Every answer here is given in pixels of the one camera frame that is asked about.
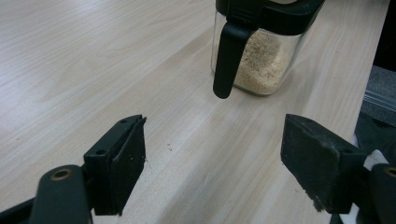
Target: black handle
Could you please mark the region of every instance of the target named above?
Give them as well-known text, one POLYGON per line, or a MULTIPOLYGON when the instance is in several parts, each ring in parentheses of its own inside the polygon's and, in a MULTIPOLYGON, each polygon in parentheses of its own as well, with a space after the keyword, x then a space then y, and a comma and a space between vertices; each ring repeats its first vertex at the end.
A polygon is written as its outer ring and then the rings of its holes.
POLYGON ((255 32, 253 28, 227 21, 221 31, 213 92, 221 99, 227 98, 238 72, 245 45, 255 32))

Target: glass jar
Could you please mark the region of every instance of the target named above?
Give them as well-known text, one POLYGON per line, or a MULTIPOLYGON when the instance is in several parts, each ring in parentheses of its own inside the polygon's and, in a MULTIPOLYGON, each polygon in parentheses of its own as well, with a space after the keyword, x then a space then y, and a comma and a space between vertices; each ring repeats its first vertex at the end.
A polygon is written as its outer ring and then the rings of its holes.
MULTIPOLYGON (((216 12, 212 45, 212 71, 216 71, 221 30, 226 17, 216 12)), ((235 77, 235 87, 256 95, 269 95, 279 89, 297 55, 302 35, 277 35, 259 29, 244 49, 235 77)))
POLYGON ((323 2, 216 0, 214 93, 225 99, 233 86, 257 95, 278 90, 323 2))

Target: wood grain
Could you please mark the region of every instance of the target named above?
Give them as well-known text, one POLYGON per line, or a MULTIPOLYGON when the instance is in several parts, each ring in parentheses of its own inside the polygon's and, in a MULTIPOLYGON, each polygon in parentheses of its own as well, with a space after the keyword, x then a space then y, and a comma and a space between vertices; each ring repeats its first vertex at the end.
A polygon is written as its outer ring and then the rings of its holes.
POLYGON ((148 162, 122 217, 95 223, 328 223, 279 156, 286 113, 350 139, 388 0, 327 0, 281 89, 212 92, 209 0, 0 3, 0 210, 117 120, 148 162))

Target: grains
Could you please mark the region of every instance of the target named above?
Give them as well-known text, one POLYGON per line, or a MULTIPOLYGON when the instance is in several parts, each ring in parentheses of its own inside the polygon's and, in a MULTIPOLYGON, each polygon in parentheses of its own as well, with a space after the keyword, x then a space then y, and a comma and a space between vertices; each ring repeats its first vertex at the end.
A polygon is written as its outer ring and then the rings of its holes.
POLYGON ((274 93, 279 87, 290 56, 276 36, 254 33, 244 50, 235 86, 259 95, 274 93))

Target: jar lid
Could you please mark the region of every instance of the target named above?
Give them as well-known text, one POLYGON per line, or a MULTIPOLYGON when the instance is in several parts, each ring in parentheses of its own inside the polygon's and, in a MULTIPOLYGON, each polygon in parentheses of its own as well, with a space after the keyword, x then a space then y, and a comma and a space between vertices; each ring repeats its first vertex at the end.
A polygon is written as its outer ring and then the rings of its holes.
POLYGON ((227 21, 278 35, 300 35, 314 22, 323 2, 297 0, 279 4, 269 0, 216 0, 216 9, 227 21))

